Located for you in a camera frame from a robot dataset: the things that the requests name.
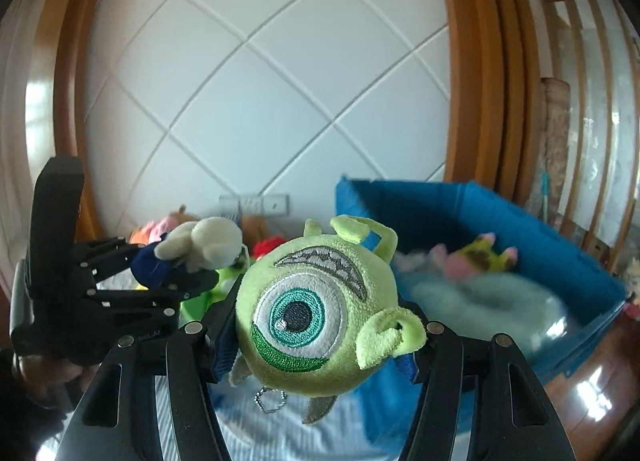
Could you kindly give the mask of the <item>wooden slat partition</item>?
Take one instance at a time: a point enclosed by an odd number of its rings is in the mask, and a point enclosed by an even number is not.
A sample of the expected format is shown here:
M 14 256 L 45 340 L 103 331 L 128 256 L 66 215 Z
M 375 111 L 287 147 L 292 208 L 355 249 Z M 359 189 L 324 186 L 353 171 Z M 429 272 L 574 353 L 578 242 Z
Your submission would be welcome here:
M 639 204 L 639 36 L 619 0 L 540 0 L 552 77 L 570 84 L 555 227 L 608 270 Z

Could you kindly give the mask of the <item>green one-eyed monster plush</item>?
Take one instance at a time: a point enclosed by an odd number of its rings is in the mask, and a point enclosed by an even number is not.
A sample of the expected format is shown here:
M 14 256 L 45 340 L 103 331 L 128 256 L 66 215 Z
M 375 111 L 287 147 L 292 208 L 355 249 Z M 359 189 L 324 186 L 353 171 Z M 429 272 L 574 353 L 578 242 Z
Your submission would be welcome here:
M 338 215 L 258 259 L 235 303 L 239 353 L 233 386 L 254 377 L 266 391 L 307 398 L 306 424 L 388 359 L 427 341 L 423 320 L 401 306 L 390 263 L 398 237 L 371 218 Z

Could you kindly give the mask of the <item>rolled patterned carpet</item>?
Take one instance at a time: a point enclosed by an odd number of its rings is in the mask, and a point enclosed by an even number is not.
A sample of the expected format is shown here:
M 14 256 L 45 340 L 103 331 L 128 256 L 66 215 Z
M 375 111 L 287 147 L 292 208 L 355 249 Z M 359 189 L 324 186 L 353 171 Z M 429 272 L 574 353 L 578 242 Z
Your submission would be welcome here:
M 544 92 L 544 171 L 549 174 L 549 226 L 556 225 L 568 162 L 570 84 L 542 78 Z

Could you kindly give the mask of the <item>teal handled broom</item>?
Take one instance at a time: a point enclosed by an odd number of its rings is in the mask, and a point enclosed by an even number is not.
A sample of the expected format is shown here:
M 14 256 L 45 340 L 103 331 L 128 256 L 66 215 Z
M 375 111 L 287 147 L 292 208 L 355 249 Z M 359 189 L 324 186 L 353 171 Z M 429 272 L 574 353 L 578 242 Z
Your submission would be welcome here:
M 541 221 L 548 224 L 549 223 L 550 189 L 549 189 L 549 174 L 546 171 L 540 174 L 540 196 L 541 196 L 541 207 L 540 207 L 539 217 Z

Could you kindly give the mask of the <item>white wall socket panel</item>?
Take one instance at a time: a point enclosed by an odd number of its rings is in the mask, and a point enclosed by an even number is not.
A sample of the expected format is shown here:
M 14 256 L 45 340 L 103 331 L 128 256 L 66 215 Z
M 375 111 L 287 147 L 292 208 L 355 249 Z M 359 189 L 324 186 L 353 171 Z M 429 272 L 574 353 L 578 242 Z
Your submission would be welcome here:
M 288 216 L 288 195 L 220 196 L 218 208 L 226 214 L 256 215 L 264 218 Z

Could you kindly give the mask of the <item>teal plush in plastic wrap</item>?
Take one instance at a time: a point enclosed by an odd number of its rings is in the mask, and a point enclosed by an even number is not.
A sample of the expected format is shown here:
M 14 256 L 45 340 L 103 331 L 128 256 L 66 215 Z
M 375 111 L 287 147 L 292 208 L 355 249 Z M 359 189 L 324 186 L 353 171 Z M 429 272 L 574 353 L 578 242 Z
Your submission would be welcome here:
M 559 296 L 516 273 L 479 273 L 451 280 L 425 252 L 398 252 L 392 262 L 403 299 L 462 337 L 510 335 L 534 359 L 575 327 Z

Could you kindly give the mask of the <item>wooden door frame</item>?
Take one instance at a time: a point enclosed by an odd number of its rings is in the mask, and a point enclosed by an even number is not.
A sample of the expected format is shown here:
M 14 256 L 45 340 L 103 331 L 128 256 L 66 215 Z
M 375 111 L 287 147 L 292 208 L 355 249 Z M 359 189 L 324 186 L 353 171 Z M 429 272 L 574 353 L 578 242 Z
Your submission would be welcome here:
M 529 0 L 446 0 L 446 5 L 446 181 L 474 181 L 524 204 L 534 184 L 542 116 Z

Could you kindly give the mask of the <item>brown striped plush toy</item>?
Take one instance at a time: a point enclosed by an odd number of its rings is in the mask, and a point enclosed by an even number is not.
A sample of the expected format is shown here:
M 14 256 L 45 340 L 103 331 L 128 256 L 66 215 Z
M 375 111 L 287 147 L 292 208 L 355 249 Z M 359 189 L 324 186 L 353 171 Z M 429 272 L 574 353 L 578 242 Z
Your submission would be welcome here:
M 244 214 L 240 218 L 240 228 L 243 235 L 243 243 L 248 251 L 253 252 L 259 242 L 271 237 L 270 229 L 265 218 L 259 215 Z

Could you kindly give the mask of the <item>pink starfish plush toy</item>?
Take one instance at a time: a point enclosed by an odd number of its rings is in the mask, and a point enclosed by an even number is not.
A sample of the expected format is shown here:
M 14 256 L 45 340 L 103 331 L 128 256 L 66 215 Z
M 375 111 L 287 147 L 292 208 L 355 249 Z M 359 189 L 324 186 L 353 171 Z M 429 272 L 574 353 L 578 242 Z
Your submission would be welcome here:
M 496 235 L 481 233 L 461 249 L 449 252 L 443 243 L 428 252 L 428 264 L 445 278 L 460 281 L 482 273 L 504 273 L 518 262 L 518 249 L 507 247 L 501 253 L 494 251 Z

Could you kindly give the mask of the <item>white and blue plush toy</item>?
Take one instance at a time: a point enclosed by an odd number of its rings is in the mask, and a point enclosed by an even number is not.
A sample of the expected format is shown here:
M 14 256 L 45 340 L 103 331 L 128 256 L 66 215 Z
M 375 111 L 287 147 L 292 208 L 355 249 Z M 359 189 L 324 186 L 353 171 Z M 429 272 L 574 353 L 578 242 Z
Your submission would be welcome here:
M 242 231 L 229 218 L 186 222 L 142 247 L 131 263 L 134 278 L 150 290 L 191 285 L 202 271 L 233 266 L 247 248 Z

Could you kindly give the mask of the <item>red plush toy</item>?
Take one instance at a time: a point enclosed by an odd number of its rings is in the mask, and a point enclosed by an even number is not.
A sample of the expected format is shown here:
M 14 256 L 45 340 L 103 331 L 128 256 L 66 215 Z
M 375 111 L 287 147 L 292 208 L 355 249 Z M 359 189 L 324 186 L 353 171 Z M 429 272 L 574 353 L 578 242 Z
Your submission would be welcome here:
M 258 259 L 261 259 L 263 256 L 271 253 L 273 250 L 276 250 L 277 247 L 280 247 L 280 245 L 284 244 L 285 242 L 286 239 L 282 236 L 272 236 L 257 241 L 253 247 L 252 258 L 255 261 L 258 261 Z

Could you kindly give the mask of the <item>green frog plush toy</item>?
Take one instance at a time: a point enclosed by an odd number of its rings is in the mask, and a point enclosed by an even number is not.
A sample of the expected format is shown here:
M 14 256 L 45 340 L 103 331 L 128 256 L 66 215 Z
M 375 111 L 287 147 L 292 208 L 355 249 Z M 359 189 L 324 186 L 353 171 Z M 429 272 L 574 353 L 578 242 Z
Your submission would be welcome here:
M 213 288 L 204 291 L 194 299 L 188 299 L 180 305 L 180 322 L 188 323 L 194 320 L 201 320 L 209 307 L 223 301 L 231 291 L 235 280 L 250 267 L 250 252 L 243 244 L 241 253 L 236 261 L 229 267 L 218 269 L 218 281 Z

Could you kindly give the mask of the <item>blue plastic storage bin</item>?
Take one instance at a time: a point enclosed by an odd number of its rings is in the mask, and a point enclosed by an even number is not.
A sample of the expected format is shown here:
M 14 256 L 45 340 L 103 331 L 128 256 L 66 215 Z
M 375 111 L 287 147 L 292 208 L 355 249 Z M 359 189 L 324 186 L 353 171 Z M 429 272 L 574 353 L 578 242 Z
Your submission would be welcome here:
M 335 187 L 337 214 L 372 218 L 398 236 L 402 254 L 437 244 L 457 251 L 493 233 L 497 251 L 515 247 L 514 271 L 544 285 L 568 311 L 570 331 L 530 364 L 541 383 L 585 363 L 620 314 L 626 293 L 600 264 L 557 231 L 479 184 L 352 180 Z

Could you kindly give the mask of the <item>orange plush toy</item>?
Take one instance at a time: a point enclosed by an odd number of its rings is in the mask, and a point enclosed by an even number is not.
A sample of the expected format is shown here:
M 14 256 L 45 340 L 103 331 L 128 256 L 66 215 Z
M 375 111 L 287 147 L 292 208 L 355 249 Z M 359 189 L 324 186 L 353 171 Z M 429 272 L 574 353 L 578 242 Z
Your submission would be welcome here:
M 178 210 L 170 212 L 158 221 L 149 221 L 135 228 L 128 237 L 131 244 L 148 245 L 162 240 L 165 233 L 170 233 L 178 226 L 187 222 L 197 222 L 200 218 L 189 213 L 186 206 L 181 204 Z

